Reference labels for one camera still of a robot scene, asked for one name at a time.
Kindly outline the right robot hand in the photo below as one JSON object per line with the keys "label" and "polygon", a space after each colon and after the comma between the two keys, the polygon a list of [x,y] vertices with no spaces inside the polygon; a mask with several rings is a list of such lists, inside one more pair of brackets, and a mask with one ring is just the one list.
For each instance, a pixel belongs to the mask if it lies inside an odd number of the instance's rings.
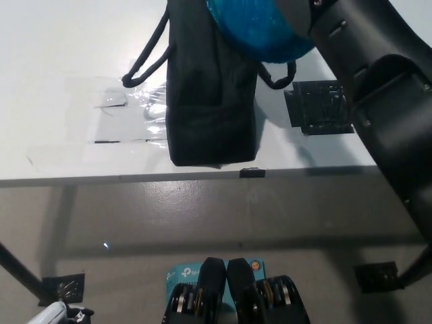
{"label": "right robot hand", "polygon": [[309,0],[276,0],[276,6],[299,36],[308,36],[312,24]]}

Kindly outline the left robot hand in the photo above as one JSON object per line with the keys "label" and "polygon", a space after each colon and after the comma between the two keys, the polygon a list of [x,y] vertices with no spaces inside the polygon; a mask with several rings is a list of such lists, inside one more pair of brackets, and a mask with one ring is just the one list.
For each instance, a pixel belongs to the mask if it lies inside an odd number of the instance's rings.
{"label": "left robot hand", "polygon": [[91,324],[91,317],[95,314],[95,312],[89,308],[72,304],[66,305],[66,311],[66,324]]}

